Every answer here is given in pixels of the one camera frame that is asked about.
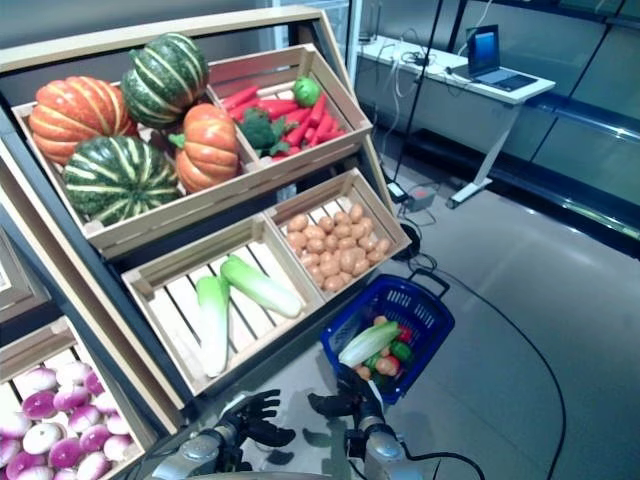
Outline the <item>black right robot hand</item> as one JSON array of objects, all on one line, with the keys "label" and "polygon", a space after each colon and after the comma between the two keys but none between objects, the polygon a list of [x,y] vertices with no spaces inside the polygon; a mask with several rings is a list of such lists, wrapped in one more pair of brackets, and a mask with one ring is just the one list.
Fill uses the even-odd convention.
[{"label": "black right robot hand", "polygon": [[352,416],[357,427],[367,418],[377,418],[384,423],[380,401],[367,381],[352,368],[340,363],[336,370],[337,394],[307,395],[311,408],[328,418]]}]

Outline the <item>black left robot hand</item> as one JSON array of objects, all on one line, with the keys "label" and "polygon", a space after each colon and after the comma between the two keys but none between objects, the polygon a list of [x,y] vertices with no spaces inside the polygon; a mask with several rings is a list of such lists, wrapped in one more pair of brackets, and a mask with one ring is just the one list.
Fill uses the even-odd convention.
[{"label": "black left robot hand", "polygon": [[269,447],[283,447],[291,443],[296,432],[270,422],[277,415],[280,389],[240,396],[227,405],[214,430],[227,445],[240,446],[247,438]]}]

